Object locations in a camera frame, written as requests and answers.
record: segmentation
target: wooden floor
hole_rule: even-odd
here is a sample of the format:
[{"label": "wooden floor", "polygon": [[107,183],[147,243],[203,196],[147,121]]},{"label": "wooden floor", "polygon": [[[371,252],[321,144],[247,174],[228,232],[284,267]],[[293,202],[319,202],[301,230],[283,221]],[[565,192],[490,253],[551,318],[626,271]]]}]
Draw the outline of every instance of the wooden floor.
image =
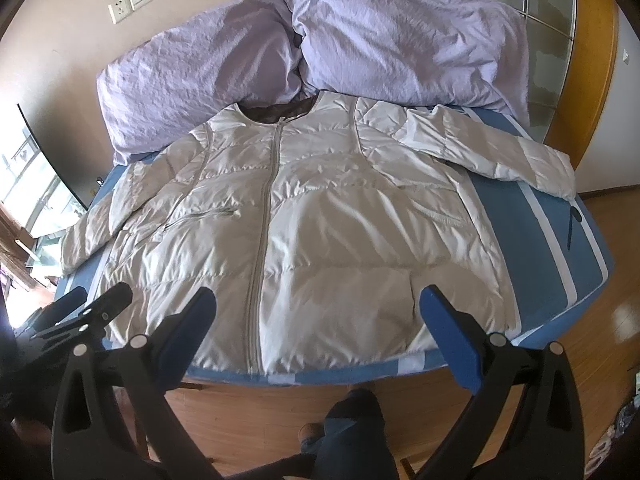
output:
[{"label": "wooden floor", "polygon": [[[561,339],[574,368],[590,450],[630,394],[640,367],[640,190],[592,198],[587,206],[616,261],[602,295]],[[214,384],[167,397],[200,449],[230,474],[296,453],[300,426],[322,420],[344,393],[343,386]],[[512,410],[517,393],[510,397]],[[415,466],[433,452],[469,397],[446,368],[378,381],[376,394],[393,454]],[[482,458],[497,451],[510,415],[501,419]]]}]

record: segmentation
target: zipper pull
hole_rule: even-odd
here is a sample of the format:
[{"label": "zipper pull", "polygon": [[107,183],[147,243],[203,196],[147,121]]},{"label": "zipper pull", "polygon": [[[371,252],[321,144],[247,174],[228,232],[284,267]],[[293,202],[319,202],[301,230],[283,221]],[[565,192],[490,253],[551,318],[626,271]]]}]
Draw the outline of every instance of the zipper pull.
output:
[{"label": "zipper pull", "polygon": [[571,237],[574,233],[574,218],[578,221],[578,223],[582,222],[582,215],[580,214],[580,210],[576,206],[571,206],[569,208],[569,235],[566,240],[566,250],[571,250]]}]

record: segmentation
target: wall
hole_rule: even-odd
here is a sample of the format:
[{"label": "wall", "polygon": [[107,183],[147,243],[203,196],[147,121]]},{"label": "wall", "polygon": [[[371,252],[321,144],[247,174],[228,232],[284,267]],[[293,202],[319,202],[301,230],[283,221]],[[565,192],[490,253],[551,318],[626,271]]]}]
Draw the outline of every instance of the wall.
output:
[{"label": "wall", "polygon": [[[609,94],[575,171],[578,192],[640,184],[640,41],[619,11],[618,49]],[[623,51],[629,63],[622,61]]]},{"label": "wall", "polygon": [[111,169],[97,73],[157,32],[228,0],[156,0],[117,25],[112,1],[25,0],[0,40],[0,118],[20,103],[45,154],[87,202],[95,179]]}]

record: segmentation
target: quilted jacket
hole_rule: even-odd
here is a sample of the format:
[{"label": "quilted jacket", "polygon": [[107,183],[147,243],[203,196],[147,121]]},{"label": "quilted jacket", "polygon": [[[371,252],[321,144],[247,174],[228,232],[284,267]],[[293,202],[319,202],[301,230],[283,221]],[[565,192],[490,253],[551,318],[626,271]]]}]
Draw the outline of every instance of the quilted jacket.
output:
[{"label": "quilted jacket", "polygon": [[97,293],[134,292],[110,325],[120,344],[211,288],[218,313],[194,362],[210,370],[288,374],[434,348],[417,307],[431,283],[515,336],[504,257],[463,168],[575,195],[565,154],[447,107],[322,92],[308,114],[262,124],[231,105],[129,166],[69,230],[63,269],[107,246]]}]

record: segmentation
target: lavender pillowcase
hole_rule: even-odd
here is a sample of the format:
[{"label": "lavender pillowcase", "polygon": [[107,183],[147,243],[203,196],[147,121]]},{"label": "lavender pillowcase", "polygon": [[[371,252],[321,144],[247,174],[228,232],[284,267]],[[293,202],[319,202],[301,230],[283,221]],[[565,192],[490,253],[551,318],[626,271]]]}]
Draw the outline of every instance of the lavender pillowcase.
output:
[{"label": "lavender pillowcase", "polygon": [[493,0],[285,0],[305,91],[483,106],[529,125],[524,20]]},{"label": "lavender pillowcase", "polygon": [[164,148],[235,102],[290,102],[300,50],[284,0],[236,0],[157,34],[98,76],[114,163]]}]

